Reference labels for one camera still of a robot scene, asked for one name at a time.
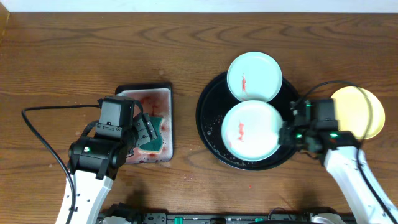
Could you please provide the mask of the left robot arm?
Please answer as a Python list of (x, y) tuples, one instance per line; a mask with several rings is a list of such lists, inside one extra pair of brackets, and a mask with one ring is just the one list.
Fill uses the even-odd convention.
[(71, 189), (64, 193), (57, 223), (96, 223), (118, 169), (134, 148), (155, 139), (157, 133), (139, 101), (126, 96), (99, 100), (100, 119), (84, 130), (69, 149)]

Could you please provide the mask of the light blue plate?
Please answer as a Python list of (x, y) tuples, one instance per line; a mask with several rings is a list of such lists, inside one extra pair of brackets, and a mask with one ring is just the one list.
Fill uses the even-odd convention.
[(236, 57), (226, 77), (231, 94), (239, 101), (273, 100), (282, 88), (282, 70), (271, 56), (246, 52)]
[(257, 162), (272, 156), (280, 148), (282, 124), (280, 113), (270, 104), (244, 101), (227, 112), (221, 125), (221, 138), (234, 157)]

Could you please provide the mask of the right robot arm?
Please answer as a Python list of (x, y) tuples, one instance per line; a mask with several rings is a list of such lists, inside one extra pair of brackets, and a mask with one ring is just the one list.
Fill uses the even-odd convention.
[(290, 103), (291, 121), (283, 123), (279, 144), (315, 153), (334, 178), (358, 223), (397, 223), (397, 207), (371, 172), (361, 143), (340, 131), (332, 99)]

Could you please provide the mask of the yellow plate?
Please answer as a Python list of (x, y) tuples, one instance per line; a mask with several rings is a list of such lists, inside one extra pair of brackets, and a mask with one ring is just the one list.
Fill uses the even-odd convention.
[(369, 110), (363, 94), (353, 86), (340, 88), (332, 94), (335, 118), (340, 131), (351, 131), (357, 139), (373, 138), (385, 124), (385, 111), (379, 99), (370, 91), (362, 89), (372, 106), (372, 122), (368, 126)]

